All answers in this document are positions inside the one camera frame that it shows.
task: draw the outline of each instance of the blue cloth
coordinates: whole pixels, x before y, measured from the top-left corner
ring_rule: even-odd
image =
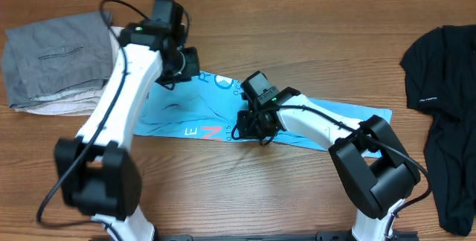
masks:
[[[237,122],[237,113],[239,110],[247,109],[247,103],[241,98],[241,92],[240,81],[204,71],[198,77],[193,77],[190,82],[176,84],[173,91],[154,84],[135,128],[135,134],[235,141],[231,138],[231,130]],[[312,98],[310,100],[334,113],[363,121],[372,115],[378,115],[390,123],[392,117],[392,111],[389,109]],[[309,139],[290,132],[280,132],[274,141],[325,150]]]

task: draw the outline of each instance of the robotic arm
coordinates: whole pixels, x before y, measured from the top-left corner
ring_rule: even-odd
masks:
[[[175,85],[199,74],[195,48],[184,48],[187,33],[181,25],[183,8],[171,0],[156,0],[154,16],[121,31],[119,42],[127,60],[118,57],[109,84],[93,115],[73,141],[59,139],[54,155],[59,176],[71,169],[80,151],[94,140],[81,165],[61,184],[64,202],[100,222],[116,241],[205,240],[300,240],[383,241],[392,213],[411,194],[420,180],[418,170],[378,143],[408,155],[388,123],[379,117],[367,121],[345,118],[316,106],[299,91],[282,91],[256,72],[243,84],[243,97],[250,110],[238,114],[241,138],[263,140],[279,130],[301,134],[329,150],[339,177],[354,205],[356,223],[349,232],[312,236],[273,237],[160,237],[140,207],[142,181],[129,157],[133,129],[154,82]],[[103,130],[98,124],[121,86],[124,64],[128,65],[123,89]],[[368,166],[366,152],[381,150],[382,157]],[[416,234],[393,233],[392,240],[418,240]]]

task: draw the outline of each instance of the white cloth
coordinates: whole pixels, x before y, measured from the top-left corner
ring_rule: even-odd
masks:
[[[119,35],[123,28],[112,27],[116,36]],[[109,32],[109,40],[112,46],[112,58],[114,62],[118,57],[119,44]],[[17,112],[28,112],[36,115],[66,115],[81,116],[91,115],[96,109],[99,99],[104,93],[105,86],[101,90],[90,91],[74,91],[64,97],[49,102],[45,102],[36,106],[23,107],[15,109]]]

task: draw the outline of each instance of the wooden table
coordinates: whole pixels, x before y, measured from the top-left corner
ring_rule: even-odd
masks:
[[[146,13],[153,0],[125,0]],[[399,61],[419,36],[475,22],[475,0],[176,0],[193,15],[190,45],[202,70],[245,79],[256,70],[278,88],[310,97],[390,108],[392,127],[425,166],[431,118],[406,108]],[[4,30],[97,9],[100,0],[0,0]],[[138,21],[110,5],[119,25]],[[58,231],[34,222],[56,182],[53,147],[74,137],[86,118],[29,115],[7,108],[0,88],[0,240],[87,240],[97,225]],[[232,144],[135,137],[143,173],[141,207],[162,234],[312,234],[349,229],[356,209],[325,152],[280,144]],[[421,194],[426,182],[414,190]],[[79,219],[56,196],[45,219]],[[395,227],[421,240],[449,240],[433,197],[401,213]],[[468,240],[476,240],[476,234]]]

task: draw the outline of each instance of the folded gray garment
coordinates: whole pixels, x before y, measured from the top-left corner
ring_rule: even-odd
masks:
[[[1,62],[11,108],[101,89],[112,73],[109,34],[99,13],[7,30]]]

